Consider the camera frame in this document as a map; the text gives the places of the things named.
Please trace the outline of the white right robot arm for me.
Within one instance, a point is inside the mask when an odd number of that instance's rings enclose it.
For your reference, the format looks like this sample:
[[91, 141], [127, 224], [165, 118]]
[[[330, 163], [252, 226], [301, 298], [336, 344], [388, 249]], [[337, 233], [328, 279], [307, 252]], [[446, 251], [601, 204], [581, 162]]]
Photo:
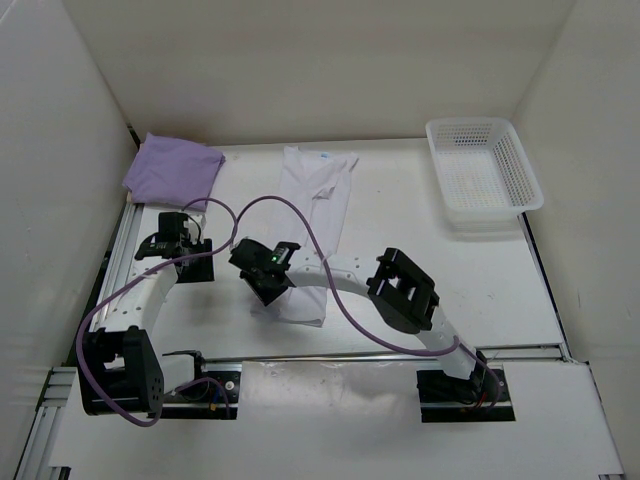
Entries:
[[[467, 346], [447, 320], [434, 280], [399, 249], [387, 248], [366, 262], [356, 257], [325, 258], [292, 242], [269, 249], [244, 239], [231, 250], [230, 263], [265, 306], [291, 289], [329, 289], [348, 321], [375, 343], [398, 353], [437, 359], [450, 378], [450, 390], [460, 399], [470, 400], [500, 386], [484, 355]], [[423, 347], [393, 346], [367, 332], [346, 310], [341, 292], [370, 300], [388, 327], [417, 338]]]

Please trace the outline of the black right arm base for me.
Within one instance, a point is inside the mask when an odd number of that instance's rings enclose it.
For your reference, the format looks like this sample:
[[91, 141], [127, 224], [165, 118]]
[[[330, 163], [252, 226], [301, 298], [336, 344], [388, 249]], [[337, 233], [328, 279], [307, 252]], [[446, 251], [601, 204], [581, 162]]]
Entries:
[[485, 423], [516, 420], [505, 372], [493, 368], [490, 377], [477, 368], [469, 381], [439, 370], [418, 370], [417, 390], [422, 423]]

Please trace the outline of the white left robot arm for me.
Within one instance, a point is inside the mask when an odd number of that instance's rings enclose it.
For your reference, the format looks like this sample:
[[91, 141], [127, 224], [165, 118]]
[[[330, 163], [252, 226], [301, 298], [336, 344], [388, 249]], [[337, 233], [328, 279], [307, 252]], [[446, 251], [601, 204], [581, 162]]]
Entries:
[[204, 359], [199, 351], [158, 355], [151, 341], [173, 286], [214, 280], [212, 250], [210, 239], [170, 243], [147, 238], [141, 243], [130, 268], [130, 288], [109, 301], [103, 320], [82, 335], [84, 360], [78, 370], [86, 414], [114, 412], [96, 387], [122, 411], [152, 419], [159, 417], [168, 394], [178, 394], [185, 402], [219, 396], [202, 370]]

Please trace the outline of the purple t shirt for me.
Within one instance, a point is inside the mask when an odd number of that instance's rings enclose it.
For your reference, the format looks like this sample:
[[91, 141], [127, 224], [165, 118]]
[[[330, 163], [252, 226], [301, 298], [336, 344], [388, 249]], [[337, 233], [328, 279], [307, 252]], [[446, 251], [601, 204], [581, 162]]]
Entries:
[[123, 180], [134, 203], [205, 212], [224, 154], [189, 140], [148, 133]]

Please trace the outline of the white cloth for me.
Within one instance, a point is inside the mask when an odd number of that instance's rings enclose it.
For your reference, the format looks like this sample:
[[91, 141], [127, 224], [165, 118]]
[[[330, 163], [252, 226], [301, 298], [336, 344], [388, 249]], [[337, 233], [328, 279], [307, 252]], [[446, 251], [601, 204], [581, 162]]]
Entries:
[[[301, 211], [326, 254], [337, 251], [351, 192], [351, 176], [359, 157], [355, 153], [330, 153], [284, 148], [277, 195]], [[251, 315], [262, 322], [320, 327], [326, 318], [327, 290], [295, 288], [272, 304], [255, 301]]]

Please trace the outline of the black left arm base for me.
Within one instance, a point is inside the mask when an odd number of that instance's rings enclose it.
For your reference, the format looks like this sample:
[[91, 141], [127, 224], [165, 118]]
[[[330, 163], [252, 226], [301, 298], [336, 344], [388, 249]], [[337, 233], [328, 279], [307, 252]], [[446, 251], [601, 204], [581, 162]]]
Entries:
[[196, 350], [160, 357], [164, 375], [162, 419], [236, 420], [242, 381], [239, 362], [207, 360]]

